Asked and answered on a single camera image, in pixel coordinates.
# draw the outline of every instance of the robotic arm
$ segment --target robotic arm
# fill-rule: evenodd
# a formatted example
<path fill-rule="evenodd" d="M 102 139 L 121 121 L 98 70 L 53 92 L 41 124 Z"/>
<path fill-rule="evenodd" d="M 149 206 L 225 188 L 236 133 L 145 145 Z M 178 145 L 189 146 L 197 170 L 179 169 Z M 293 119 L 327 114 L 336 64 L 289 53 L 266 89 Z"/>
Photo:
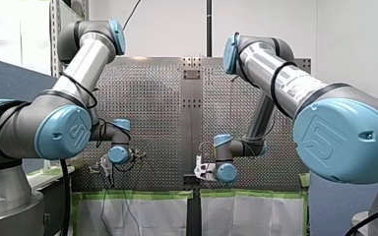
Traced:
<path fill-rule="evenodd" d="M 253 115 L 261 133 L 268 126 L 272 100 L 294 121 L 297 153 L 310 170 L 333 182 L 378 183 L 378 98 L 347 84 L 327 85 L 313 78 L 285 57 L 288 52 L 286 43 L 273 38 L 236 34 L 226 43 L 225 70 L 266 96 Z M 214 143 L 216 168 L 207 172 L 231 182 L 236 176 L 232 157 L 240 155 L 236 150 L 241 145 L 236 147 L 230 135 L 216 136 Z"/>
<path fill-rule="evenodd" d="M 60 61 L 69 65 L 52 89 L 31 104 L 0 100 L 0 235 L 10 233 L 2 227 L 9 223 L 23 235 L 43 234 L 42 195 L 32 193 L 21 159 L 71 158 L 88 141 L 111 141 L 108 156 L 114 164 L 132 155 L 130 121 L 99 122 L 93 95 L 105 65 L 125 52 L 121 26 L 113 21 L 76 22 L 61 31 L 57 50 Z"/>

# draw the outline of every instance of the metal frame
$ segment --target metal frame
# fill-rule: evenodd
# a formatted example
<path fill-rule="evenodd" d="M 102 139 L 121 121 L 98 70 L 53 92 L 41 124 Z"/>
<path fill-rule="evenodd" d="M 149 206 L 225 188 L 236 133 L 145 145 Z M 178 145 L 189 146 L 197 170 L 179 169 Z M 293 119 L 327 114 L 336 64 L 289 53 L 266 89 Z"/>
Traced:
<path fill-rule="evenodd" d="M 99 80 L 97 87 L 99 91 L 95 94 L 99 100 L 99 116 L 107 121 L 115 118 L 128 118 L 133 123 L 131 131 L 133 148 L 148 151 L 146 160 L 136 164 L 136 167 L 124 175 L 114 176 L 116 188 L 137 189 L 143 191 L 167 191 L 167 190 L 192 190 L 193 198 L 188 200 L 187 208 L 187 231 L 186 235 L 202 235 L 202 210 L 200 190 L 210 186 L 218 188 L 245 188 L 245 189 L 266 189 L 279 191 L 299 191 L 299 173 L 307 172 L 306 167 L 300 162 L 297 156 L 295 166 L 292 168 L 295 173 L 290 173 L 288 178 L 294 180 L 286 181 L 287 185 L 281 184 L 284 179 L 278 180 L 274 185 L 255 185 L 246 182 L 244 185 L 203 185 L 194 178 L 193 170 L 196 166 L 196 154 L 200 142 L 211 142 L 210 137 L 215 131 L 211 131 L 208 115 L 213 112 L 210 96 L 217 97 L 217 107 L 214 109 L 227 109 L 228 104 L 225 94 L 227 84 L 231 76 L 222 71 L 221 58 L 116 58 L 109 64 Z M 299 68 L 310 71 L 309 59 L 297 59 Z M 223 129 L 234 135 L 245 134 L 246 126 L 250 121 L 250 116 L 254 111 L 259 90 L 252 88 L 245 82 L 237 81 L 241 88 L 238 93 L 238 103 L 230 104 L 231 109 L 235 109 L 243 102 L 249 104 L 242 107 L 244 112 L 241 123 L 240 120 L 232 121 L 231 116 L 224 117 L 228 123 L 223 124 Z M 151 107 L 162 105 L 161 110 L 151 110 Z M 277 114 L 277 132 L 283 134 L 279 139 L 270 137 L 269 146 L 272 142 L 279 142 L 278 147 L 288 148 L 295 153 L 294 144 L 291 141 L 291 123 L 287 118 Z M 96 149 L 95 144 L 90 143 L 86 151 L 79 156 L 82 168 L 78 168 L 73 175 L 74 191 L 94 191 L 107 188 L 103 176 L 90 174 L 88 165 L 94 164 L 109 149 L 109 144 L 103 144 Z M 204 146 L 206 150 L 206 161 L 212 161 L 211 148 Z M 278 161 L 286 160 L 283 156 L 287 152 L 277 152 L 279 156 L 267 156 L 264 163 L 274 163 L 271 166 L 263 166 L 264 171 L 279 172 L 289 171 L 278 167 Z M 245 175 L 258 175 L 262 169 L 259 159 L 236 159 L 241 179 Z"/>
<path fill-rule="evenodd" d="M 58 78 L 61 64 L 57 56 L 57 37 L 61 31 L 60 0 L 50 2 L 51 76 Z"/>

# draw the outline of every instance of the white wall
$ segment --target white wall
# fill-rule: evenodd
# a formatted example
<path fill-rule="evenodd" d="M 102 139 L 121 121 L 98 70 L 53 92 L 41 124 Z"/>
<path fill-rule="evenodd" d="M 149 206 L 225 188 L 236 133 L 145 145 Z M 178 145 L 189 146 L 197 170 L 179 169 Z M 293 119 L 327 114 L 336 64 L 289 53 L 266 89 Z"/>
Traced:
<path fill-rule="evenodd" d="M 279 37 L 296 57 L 316 59 L 316 0 L 213 1 L 213 52 L 235 31 Z M 90 0 L 91 20 L 125 23 L 136 0 Z M 125 30 L 127 56 L 206 54 L 206 0 L 143 0 Z"/>
<path fill-rule="evenodd" d="M 317 76 L 378 96 L 378 1 L 318 1 Z"/>

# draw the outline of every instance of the green tape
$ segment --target green tape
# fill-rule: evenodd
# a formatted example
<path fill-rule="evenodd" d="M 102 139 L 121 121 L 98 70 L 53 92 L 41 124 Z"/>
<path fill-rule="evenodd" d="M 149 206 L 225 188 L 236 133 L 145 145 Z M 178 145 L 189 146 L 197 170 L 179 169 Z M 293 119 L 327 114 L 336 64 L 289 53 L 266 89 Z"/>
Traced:
<path fill-rule="evenodd" d="M 73 198 L 78 201 L 103 200 L 105 191 L 73 193 Z M 187 200 L 192 199 L 192 191 L 170 191 L 170 192 L 139 192 L 131 190 L 108 190 L 108 200 Z"/>
<path fill-rule="evenodd" d="M 302 173 L 299 174 L 300 184 L 303 188 L 308 188 L 311 185 L 311 174 L 310 173 Z"/>
<path fill-rule="evenodd" d="M 201 190 L 201 198 L 254 197 L 268 199 L 304 199 L 306 192 L 274 192 L 260 190 Z"/>
<path fill-rule="evenodd" d="M 36 174 L 41 174 L 41 175 L 59 175 L 61 173 L 62 173 L 61 168 L 57 167 L 57 168 L 51 168 L 49 170 L 46 170 L 45 172 L 43 172 L 42 169 L 39 169 L 39 170 L 30 172 L 28 174 L 28 176 L 33 176 L 33 175 L 36 175 Z"/>

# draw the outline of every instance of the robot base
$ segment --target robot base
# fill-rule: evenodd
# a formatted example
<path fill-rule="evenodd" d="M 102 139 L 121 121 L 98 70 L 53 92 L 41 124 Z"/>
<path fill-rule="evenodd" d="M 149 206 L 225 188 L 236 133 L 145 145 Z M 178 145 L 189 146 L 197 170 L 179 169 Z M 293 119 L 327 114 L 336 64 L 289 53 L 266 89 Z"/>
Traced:
<path fill-rule="evenodd" d="M 44 235 L 44 196 L 36 192 L 31 202 L 0 215 L 0 236 Z"/>

